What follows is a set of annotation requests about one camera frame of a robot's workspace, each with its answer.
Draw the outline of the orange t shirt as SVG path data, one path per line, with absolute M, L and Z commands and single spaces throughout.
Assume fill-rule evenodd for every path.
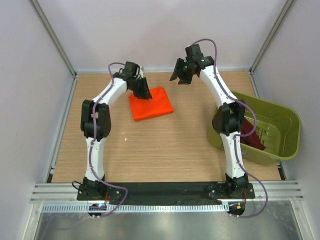
M 129 95 L 129 106 L 134 121 L 160 117 L 174 112 L 164 87 L 152 88 L 150 93 L 152 99 L 140 99 L 133 93 Z

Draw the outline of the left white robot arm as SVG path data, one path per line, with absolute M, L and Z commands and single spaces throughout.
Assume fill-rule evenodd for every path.
M 111 106 L 127 91 L 132 91 L 138 99 L 153 98 L 139 64 L 112 62 L 108 70 L 113 65 L 121 65 L 121 68 L 115 73 L 110 72 L 111 80 L 102 92 L 91 100 L 84 100 L 81 106 L 80 129 L 87 145 L 87 167 L 80 191 L 96 195 L 103 195 L 108 187 L 103 161 L 106 139 L 112 127 Z

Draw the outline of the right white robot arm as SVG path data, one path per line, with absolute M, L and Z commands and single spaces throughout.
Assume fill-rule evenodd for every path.
M 177 59 L 169 80 L 179 79 L 179 85 L 189 85 L 196 75 L 211 92 L 217 105 L 211 124 L 222 139 L 226 158 L 225 188 L 232 198 L 239 198 L 249 186 L 248 175 L 243 167 L 240 137 L 245 103 L 238 100 L 224 82 L 215 57 L 204 56 L 197 42 L 187 46 L 185 52 L 184 59 Z

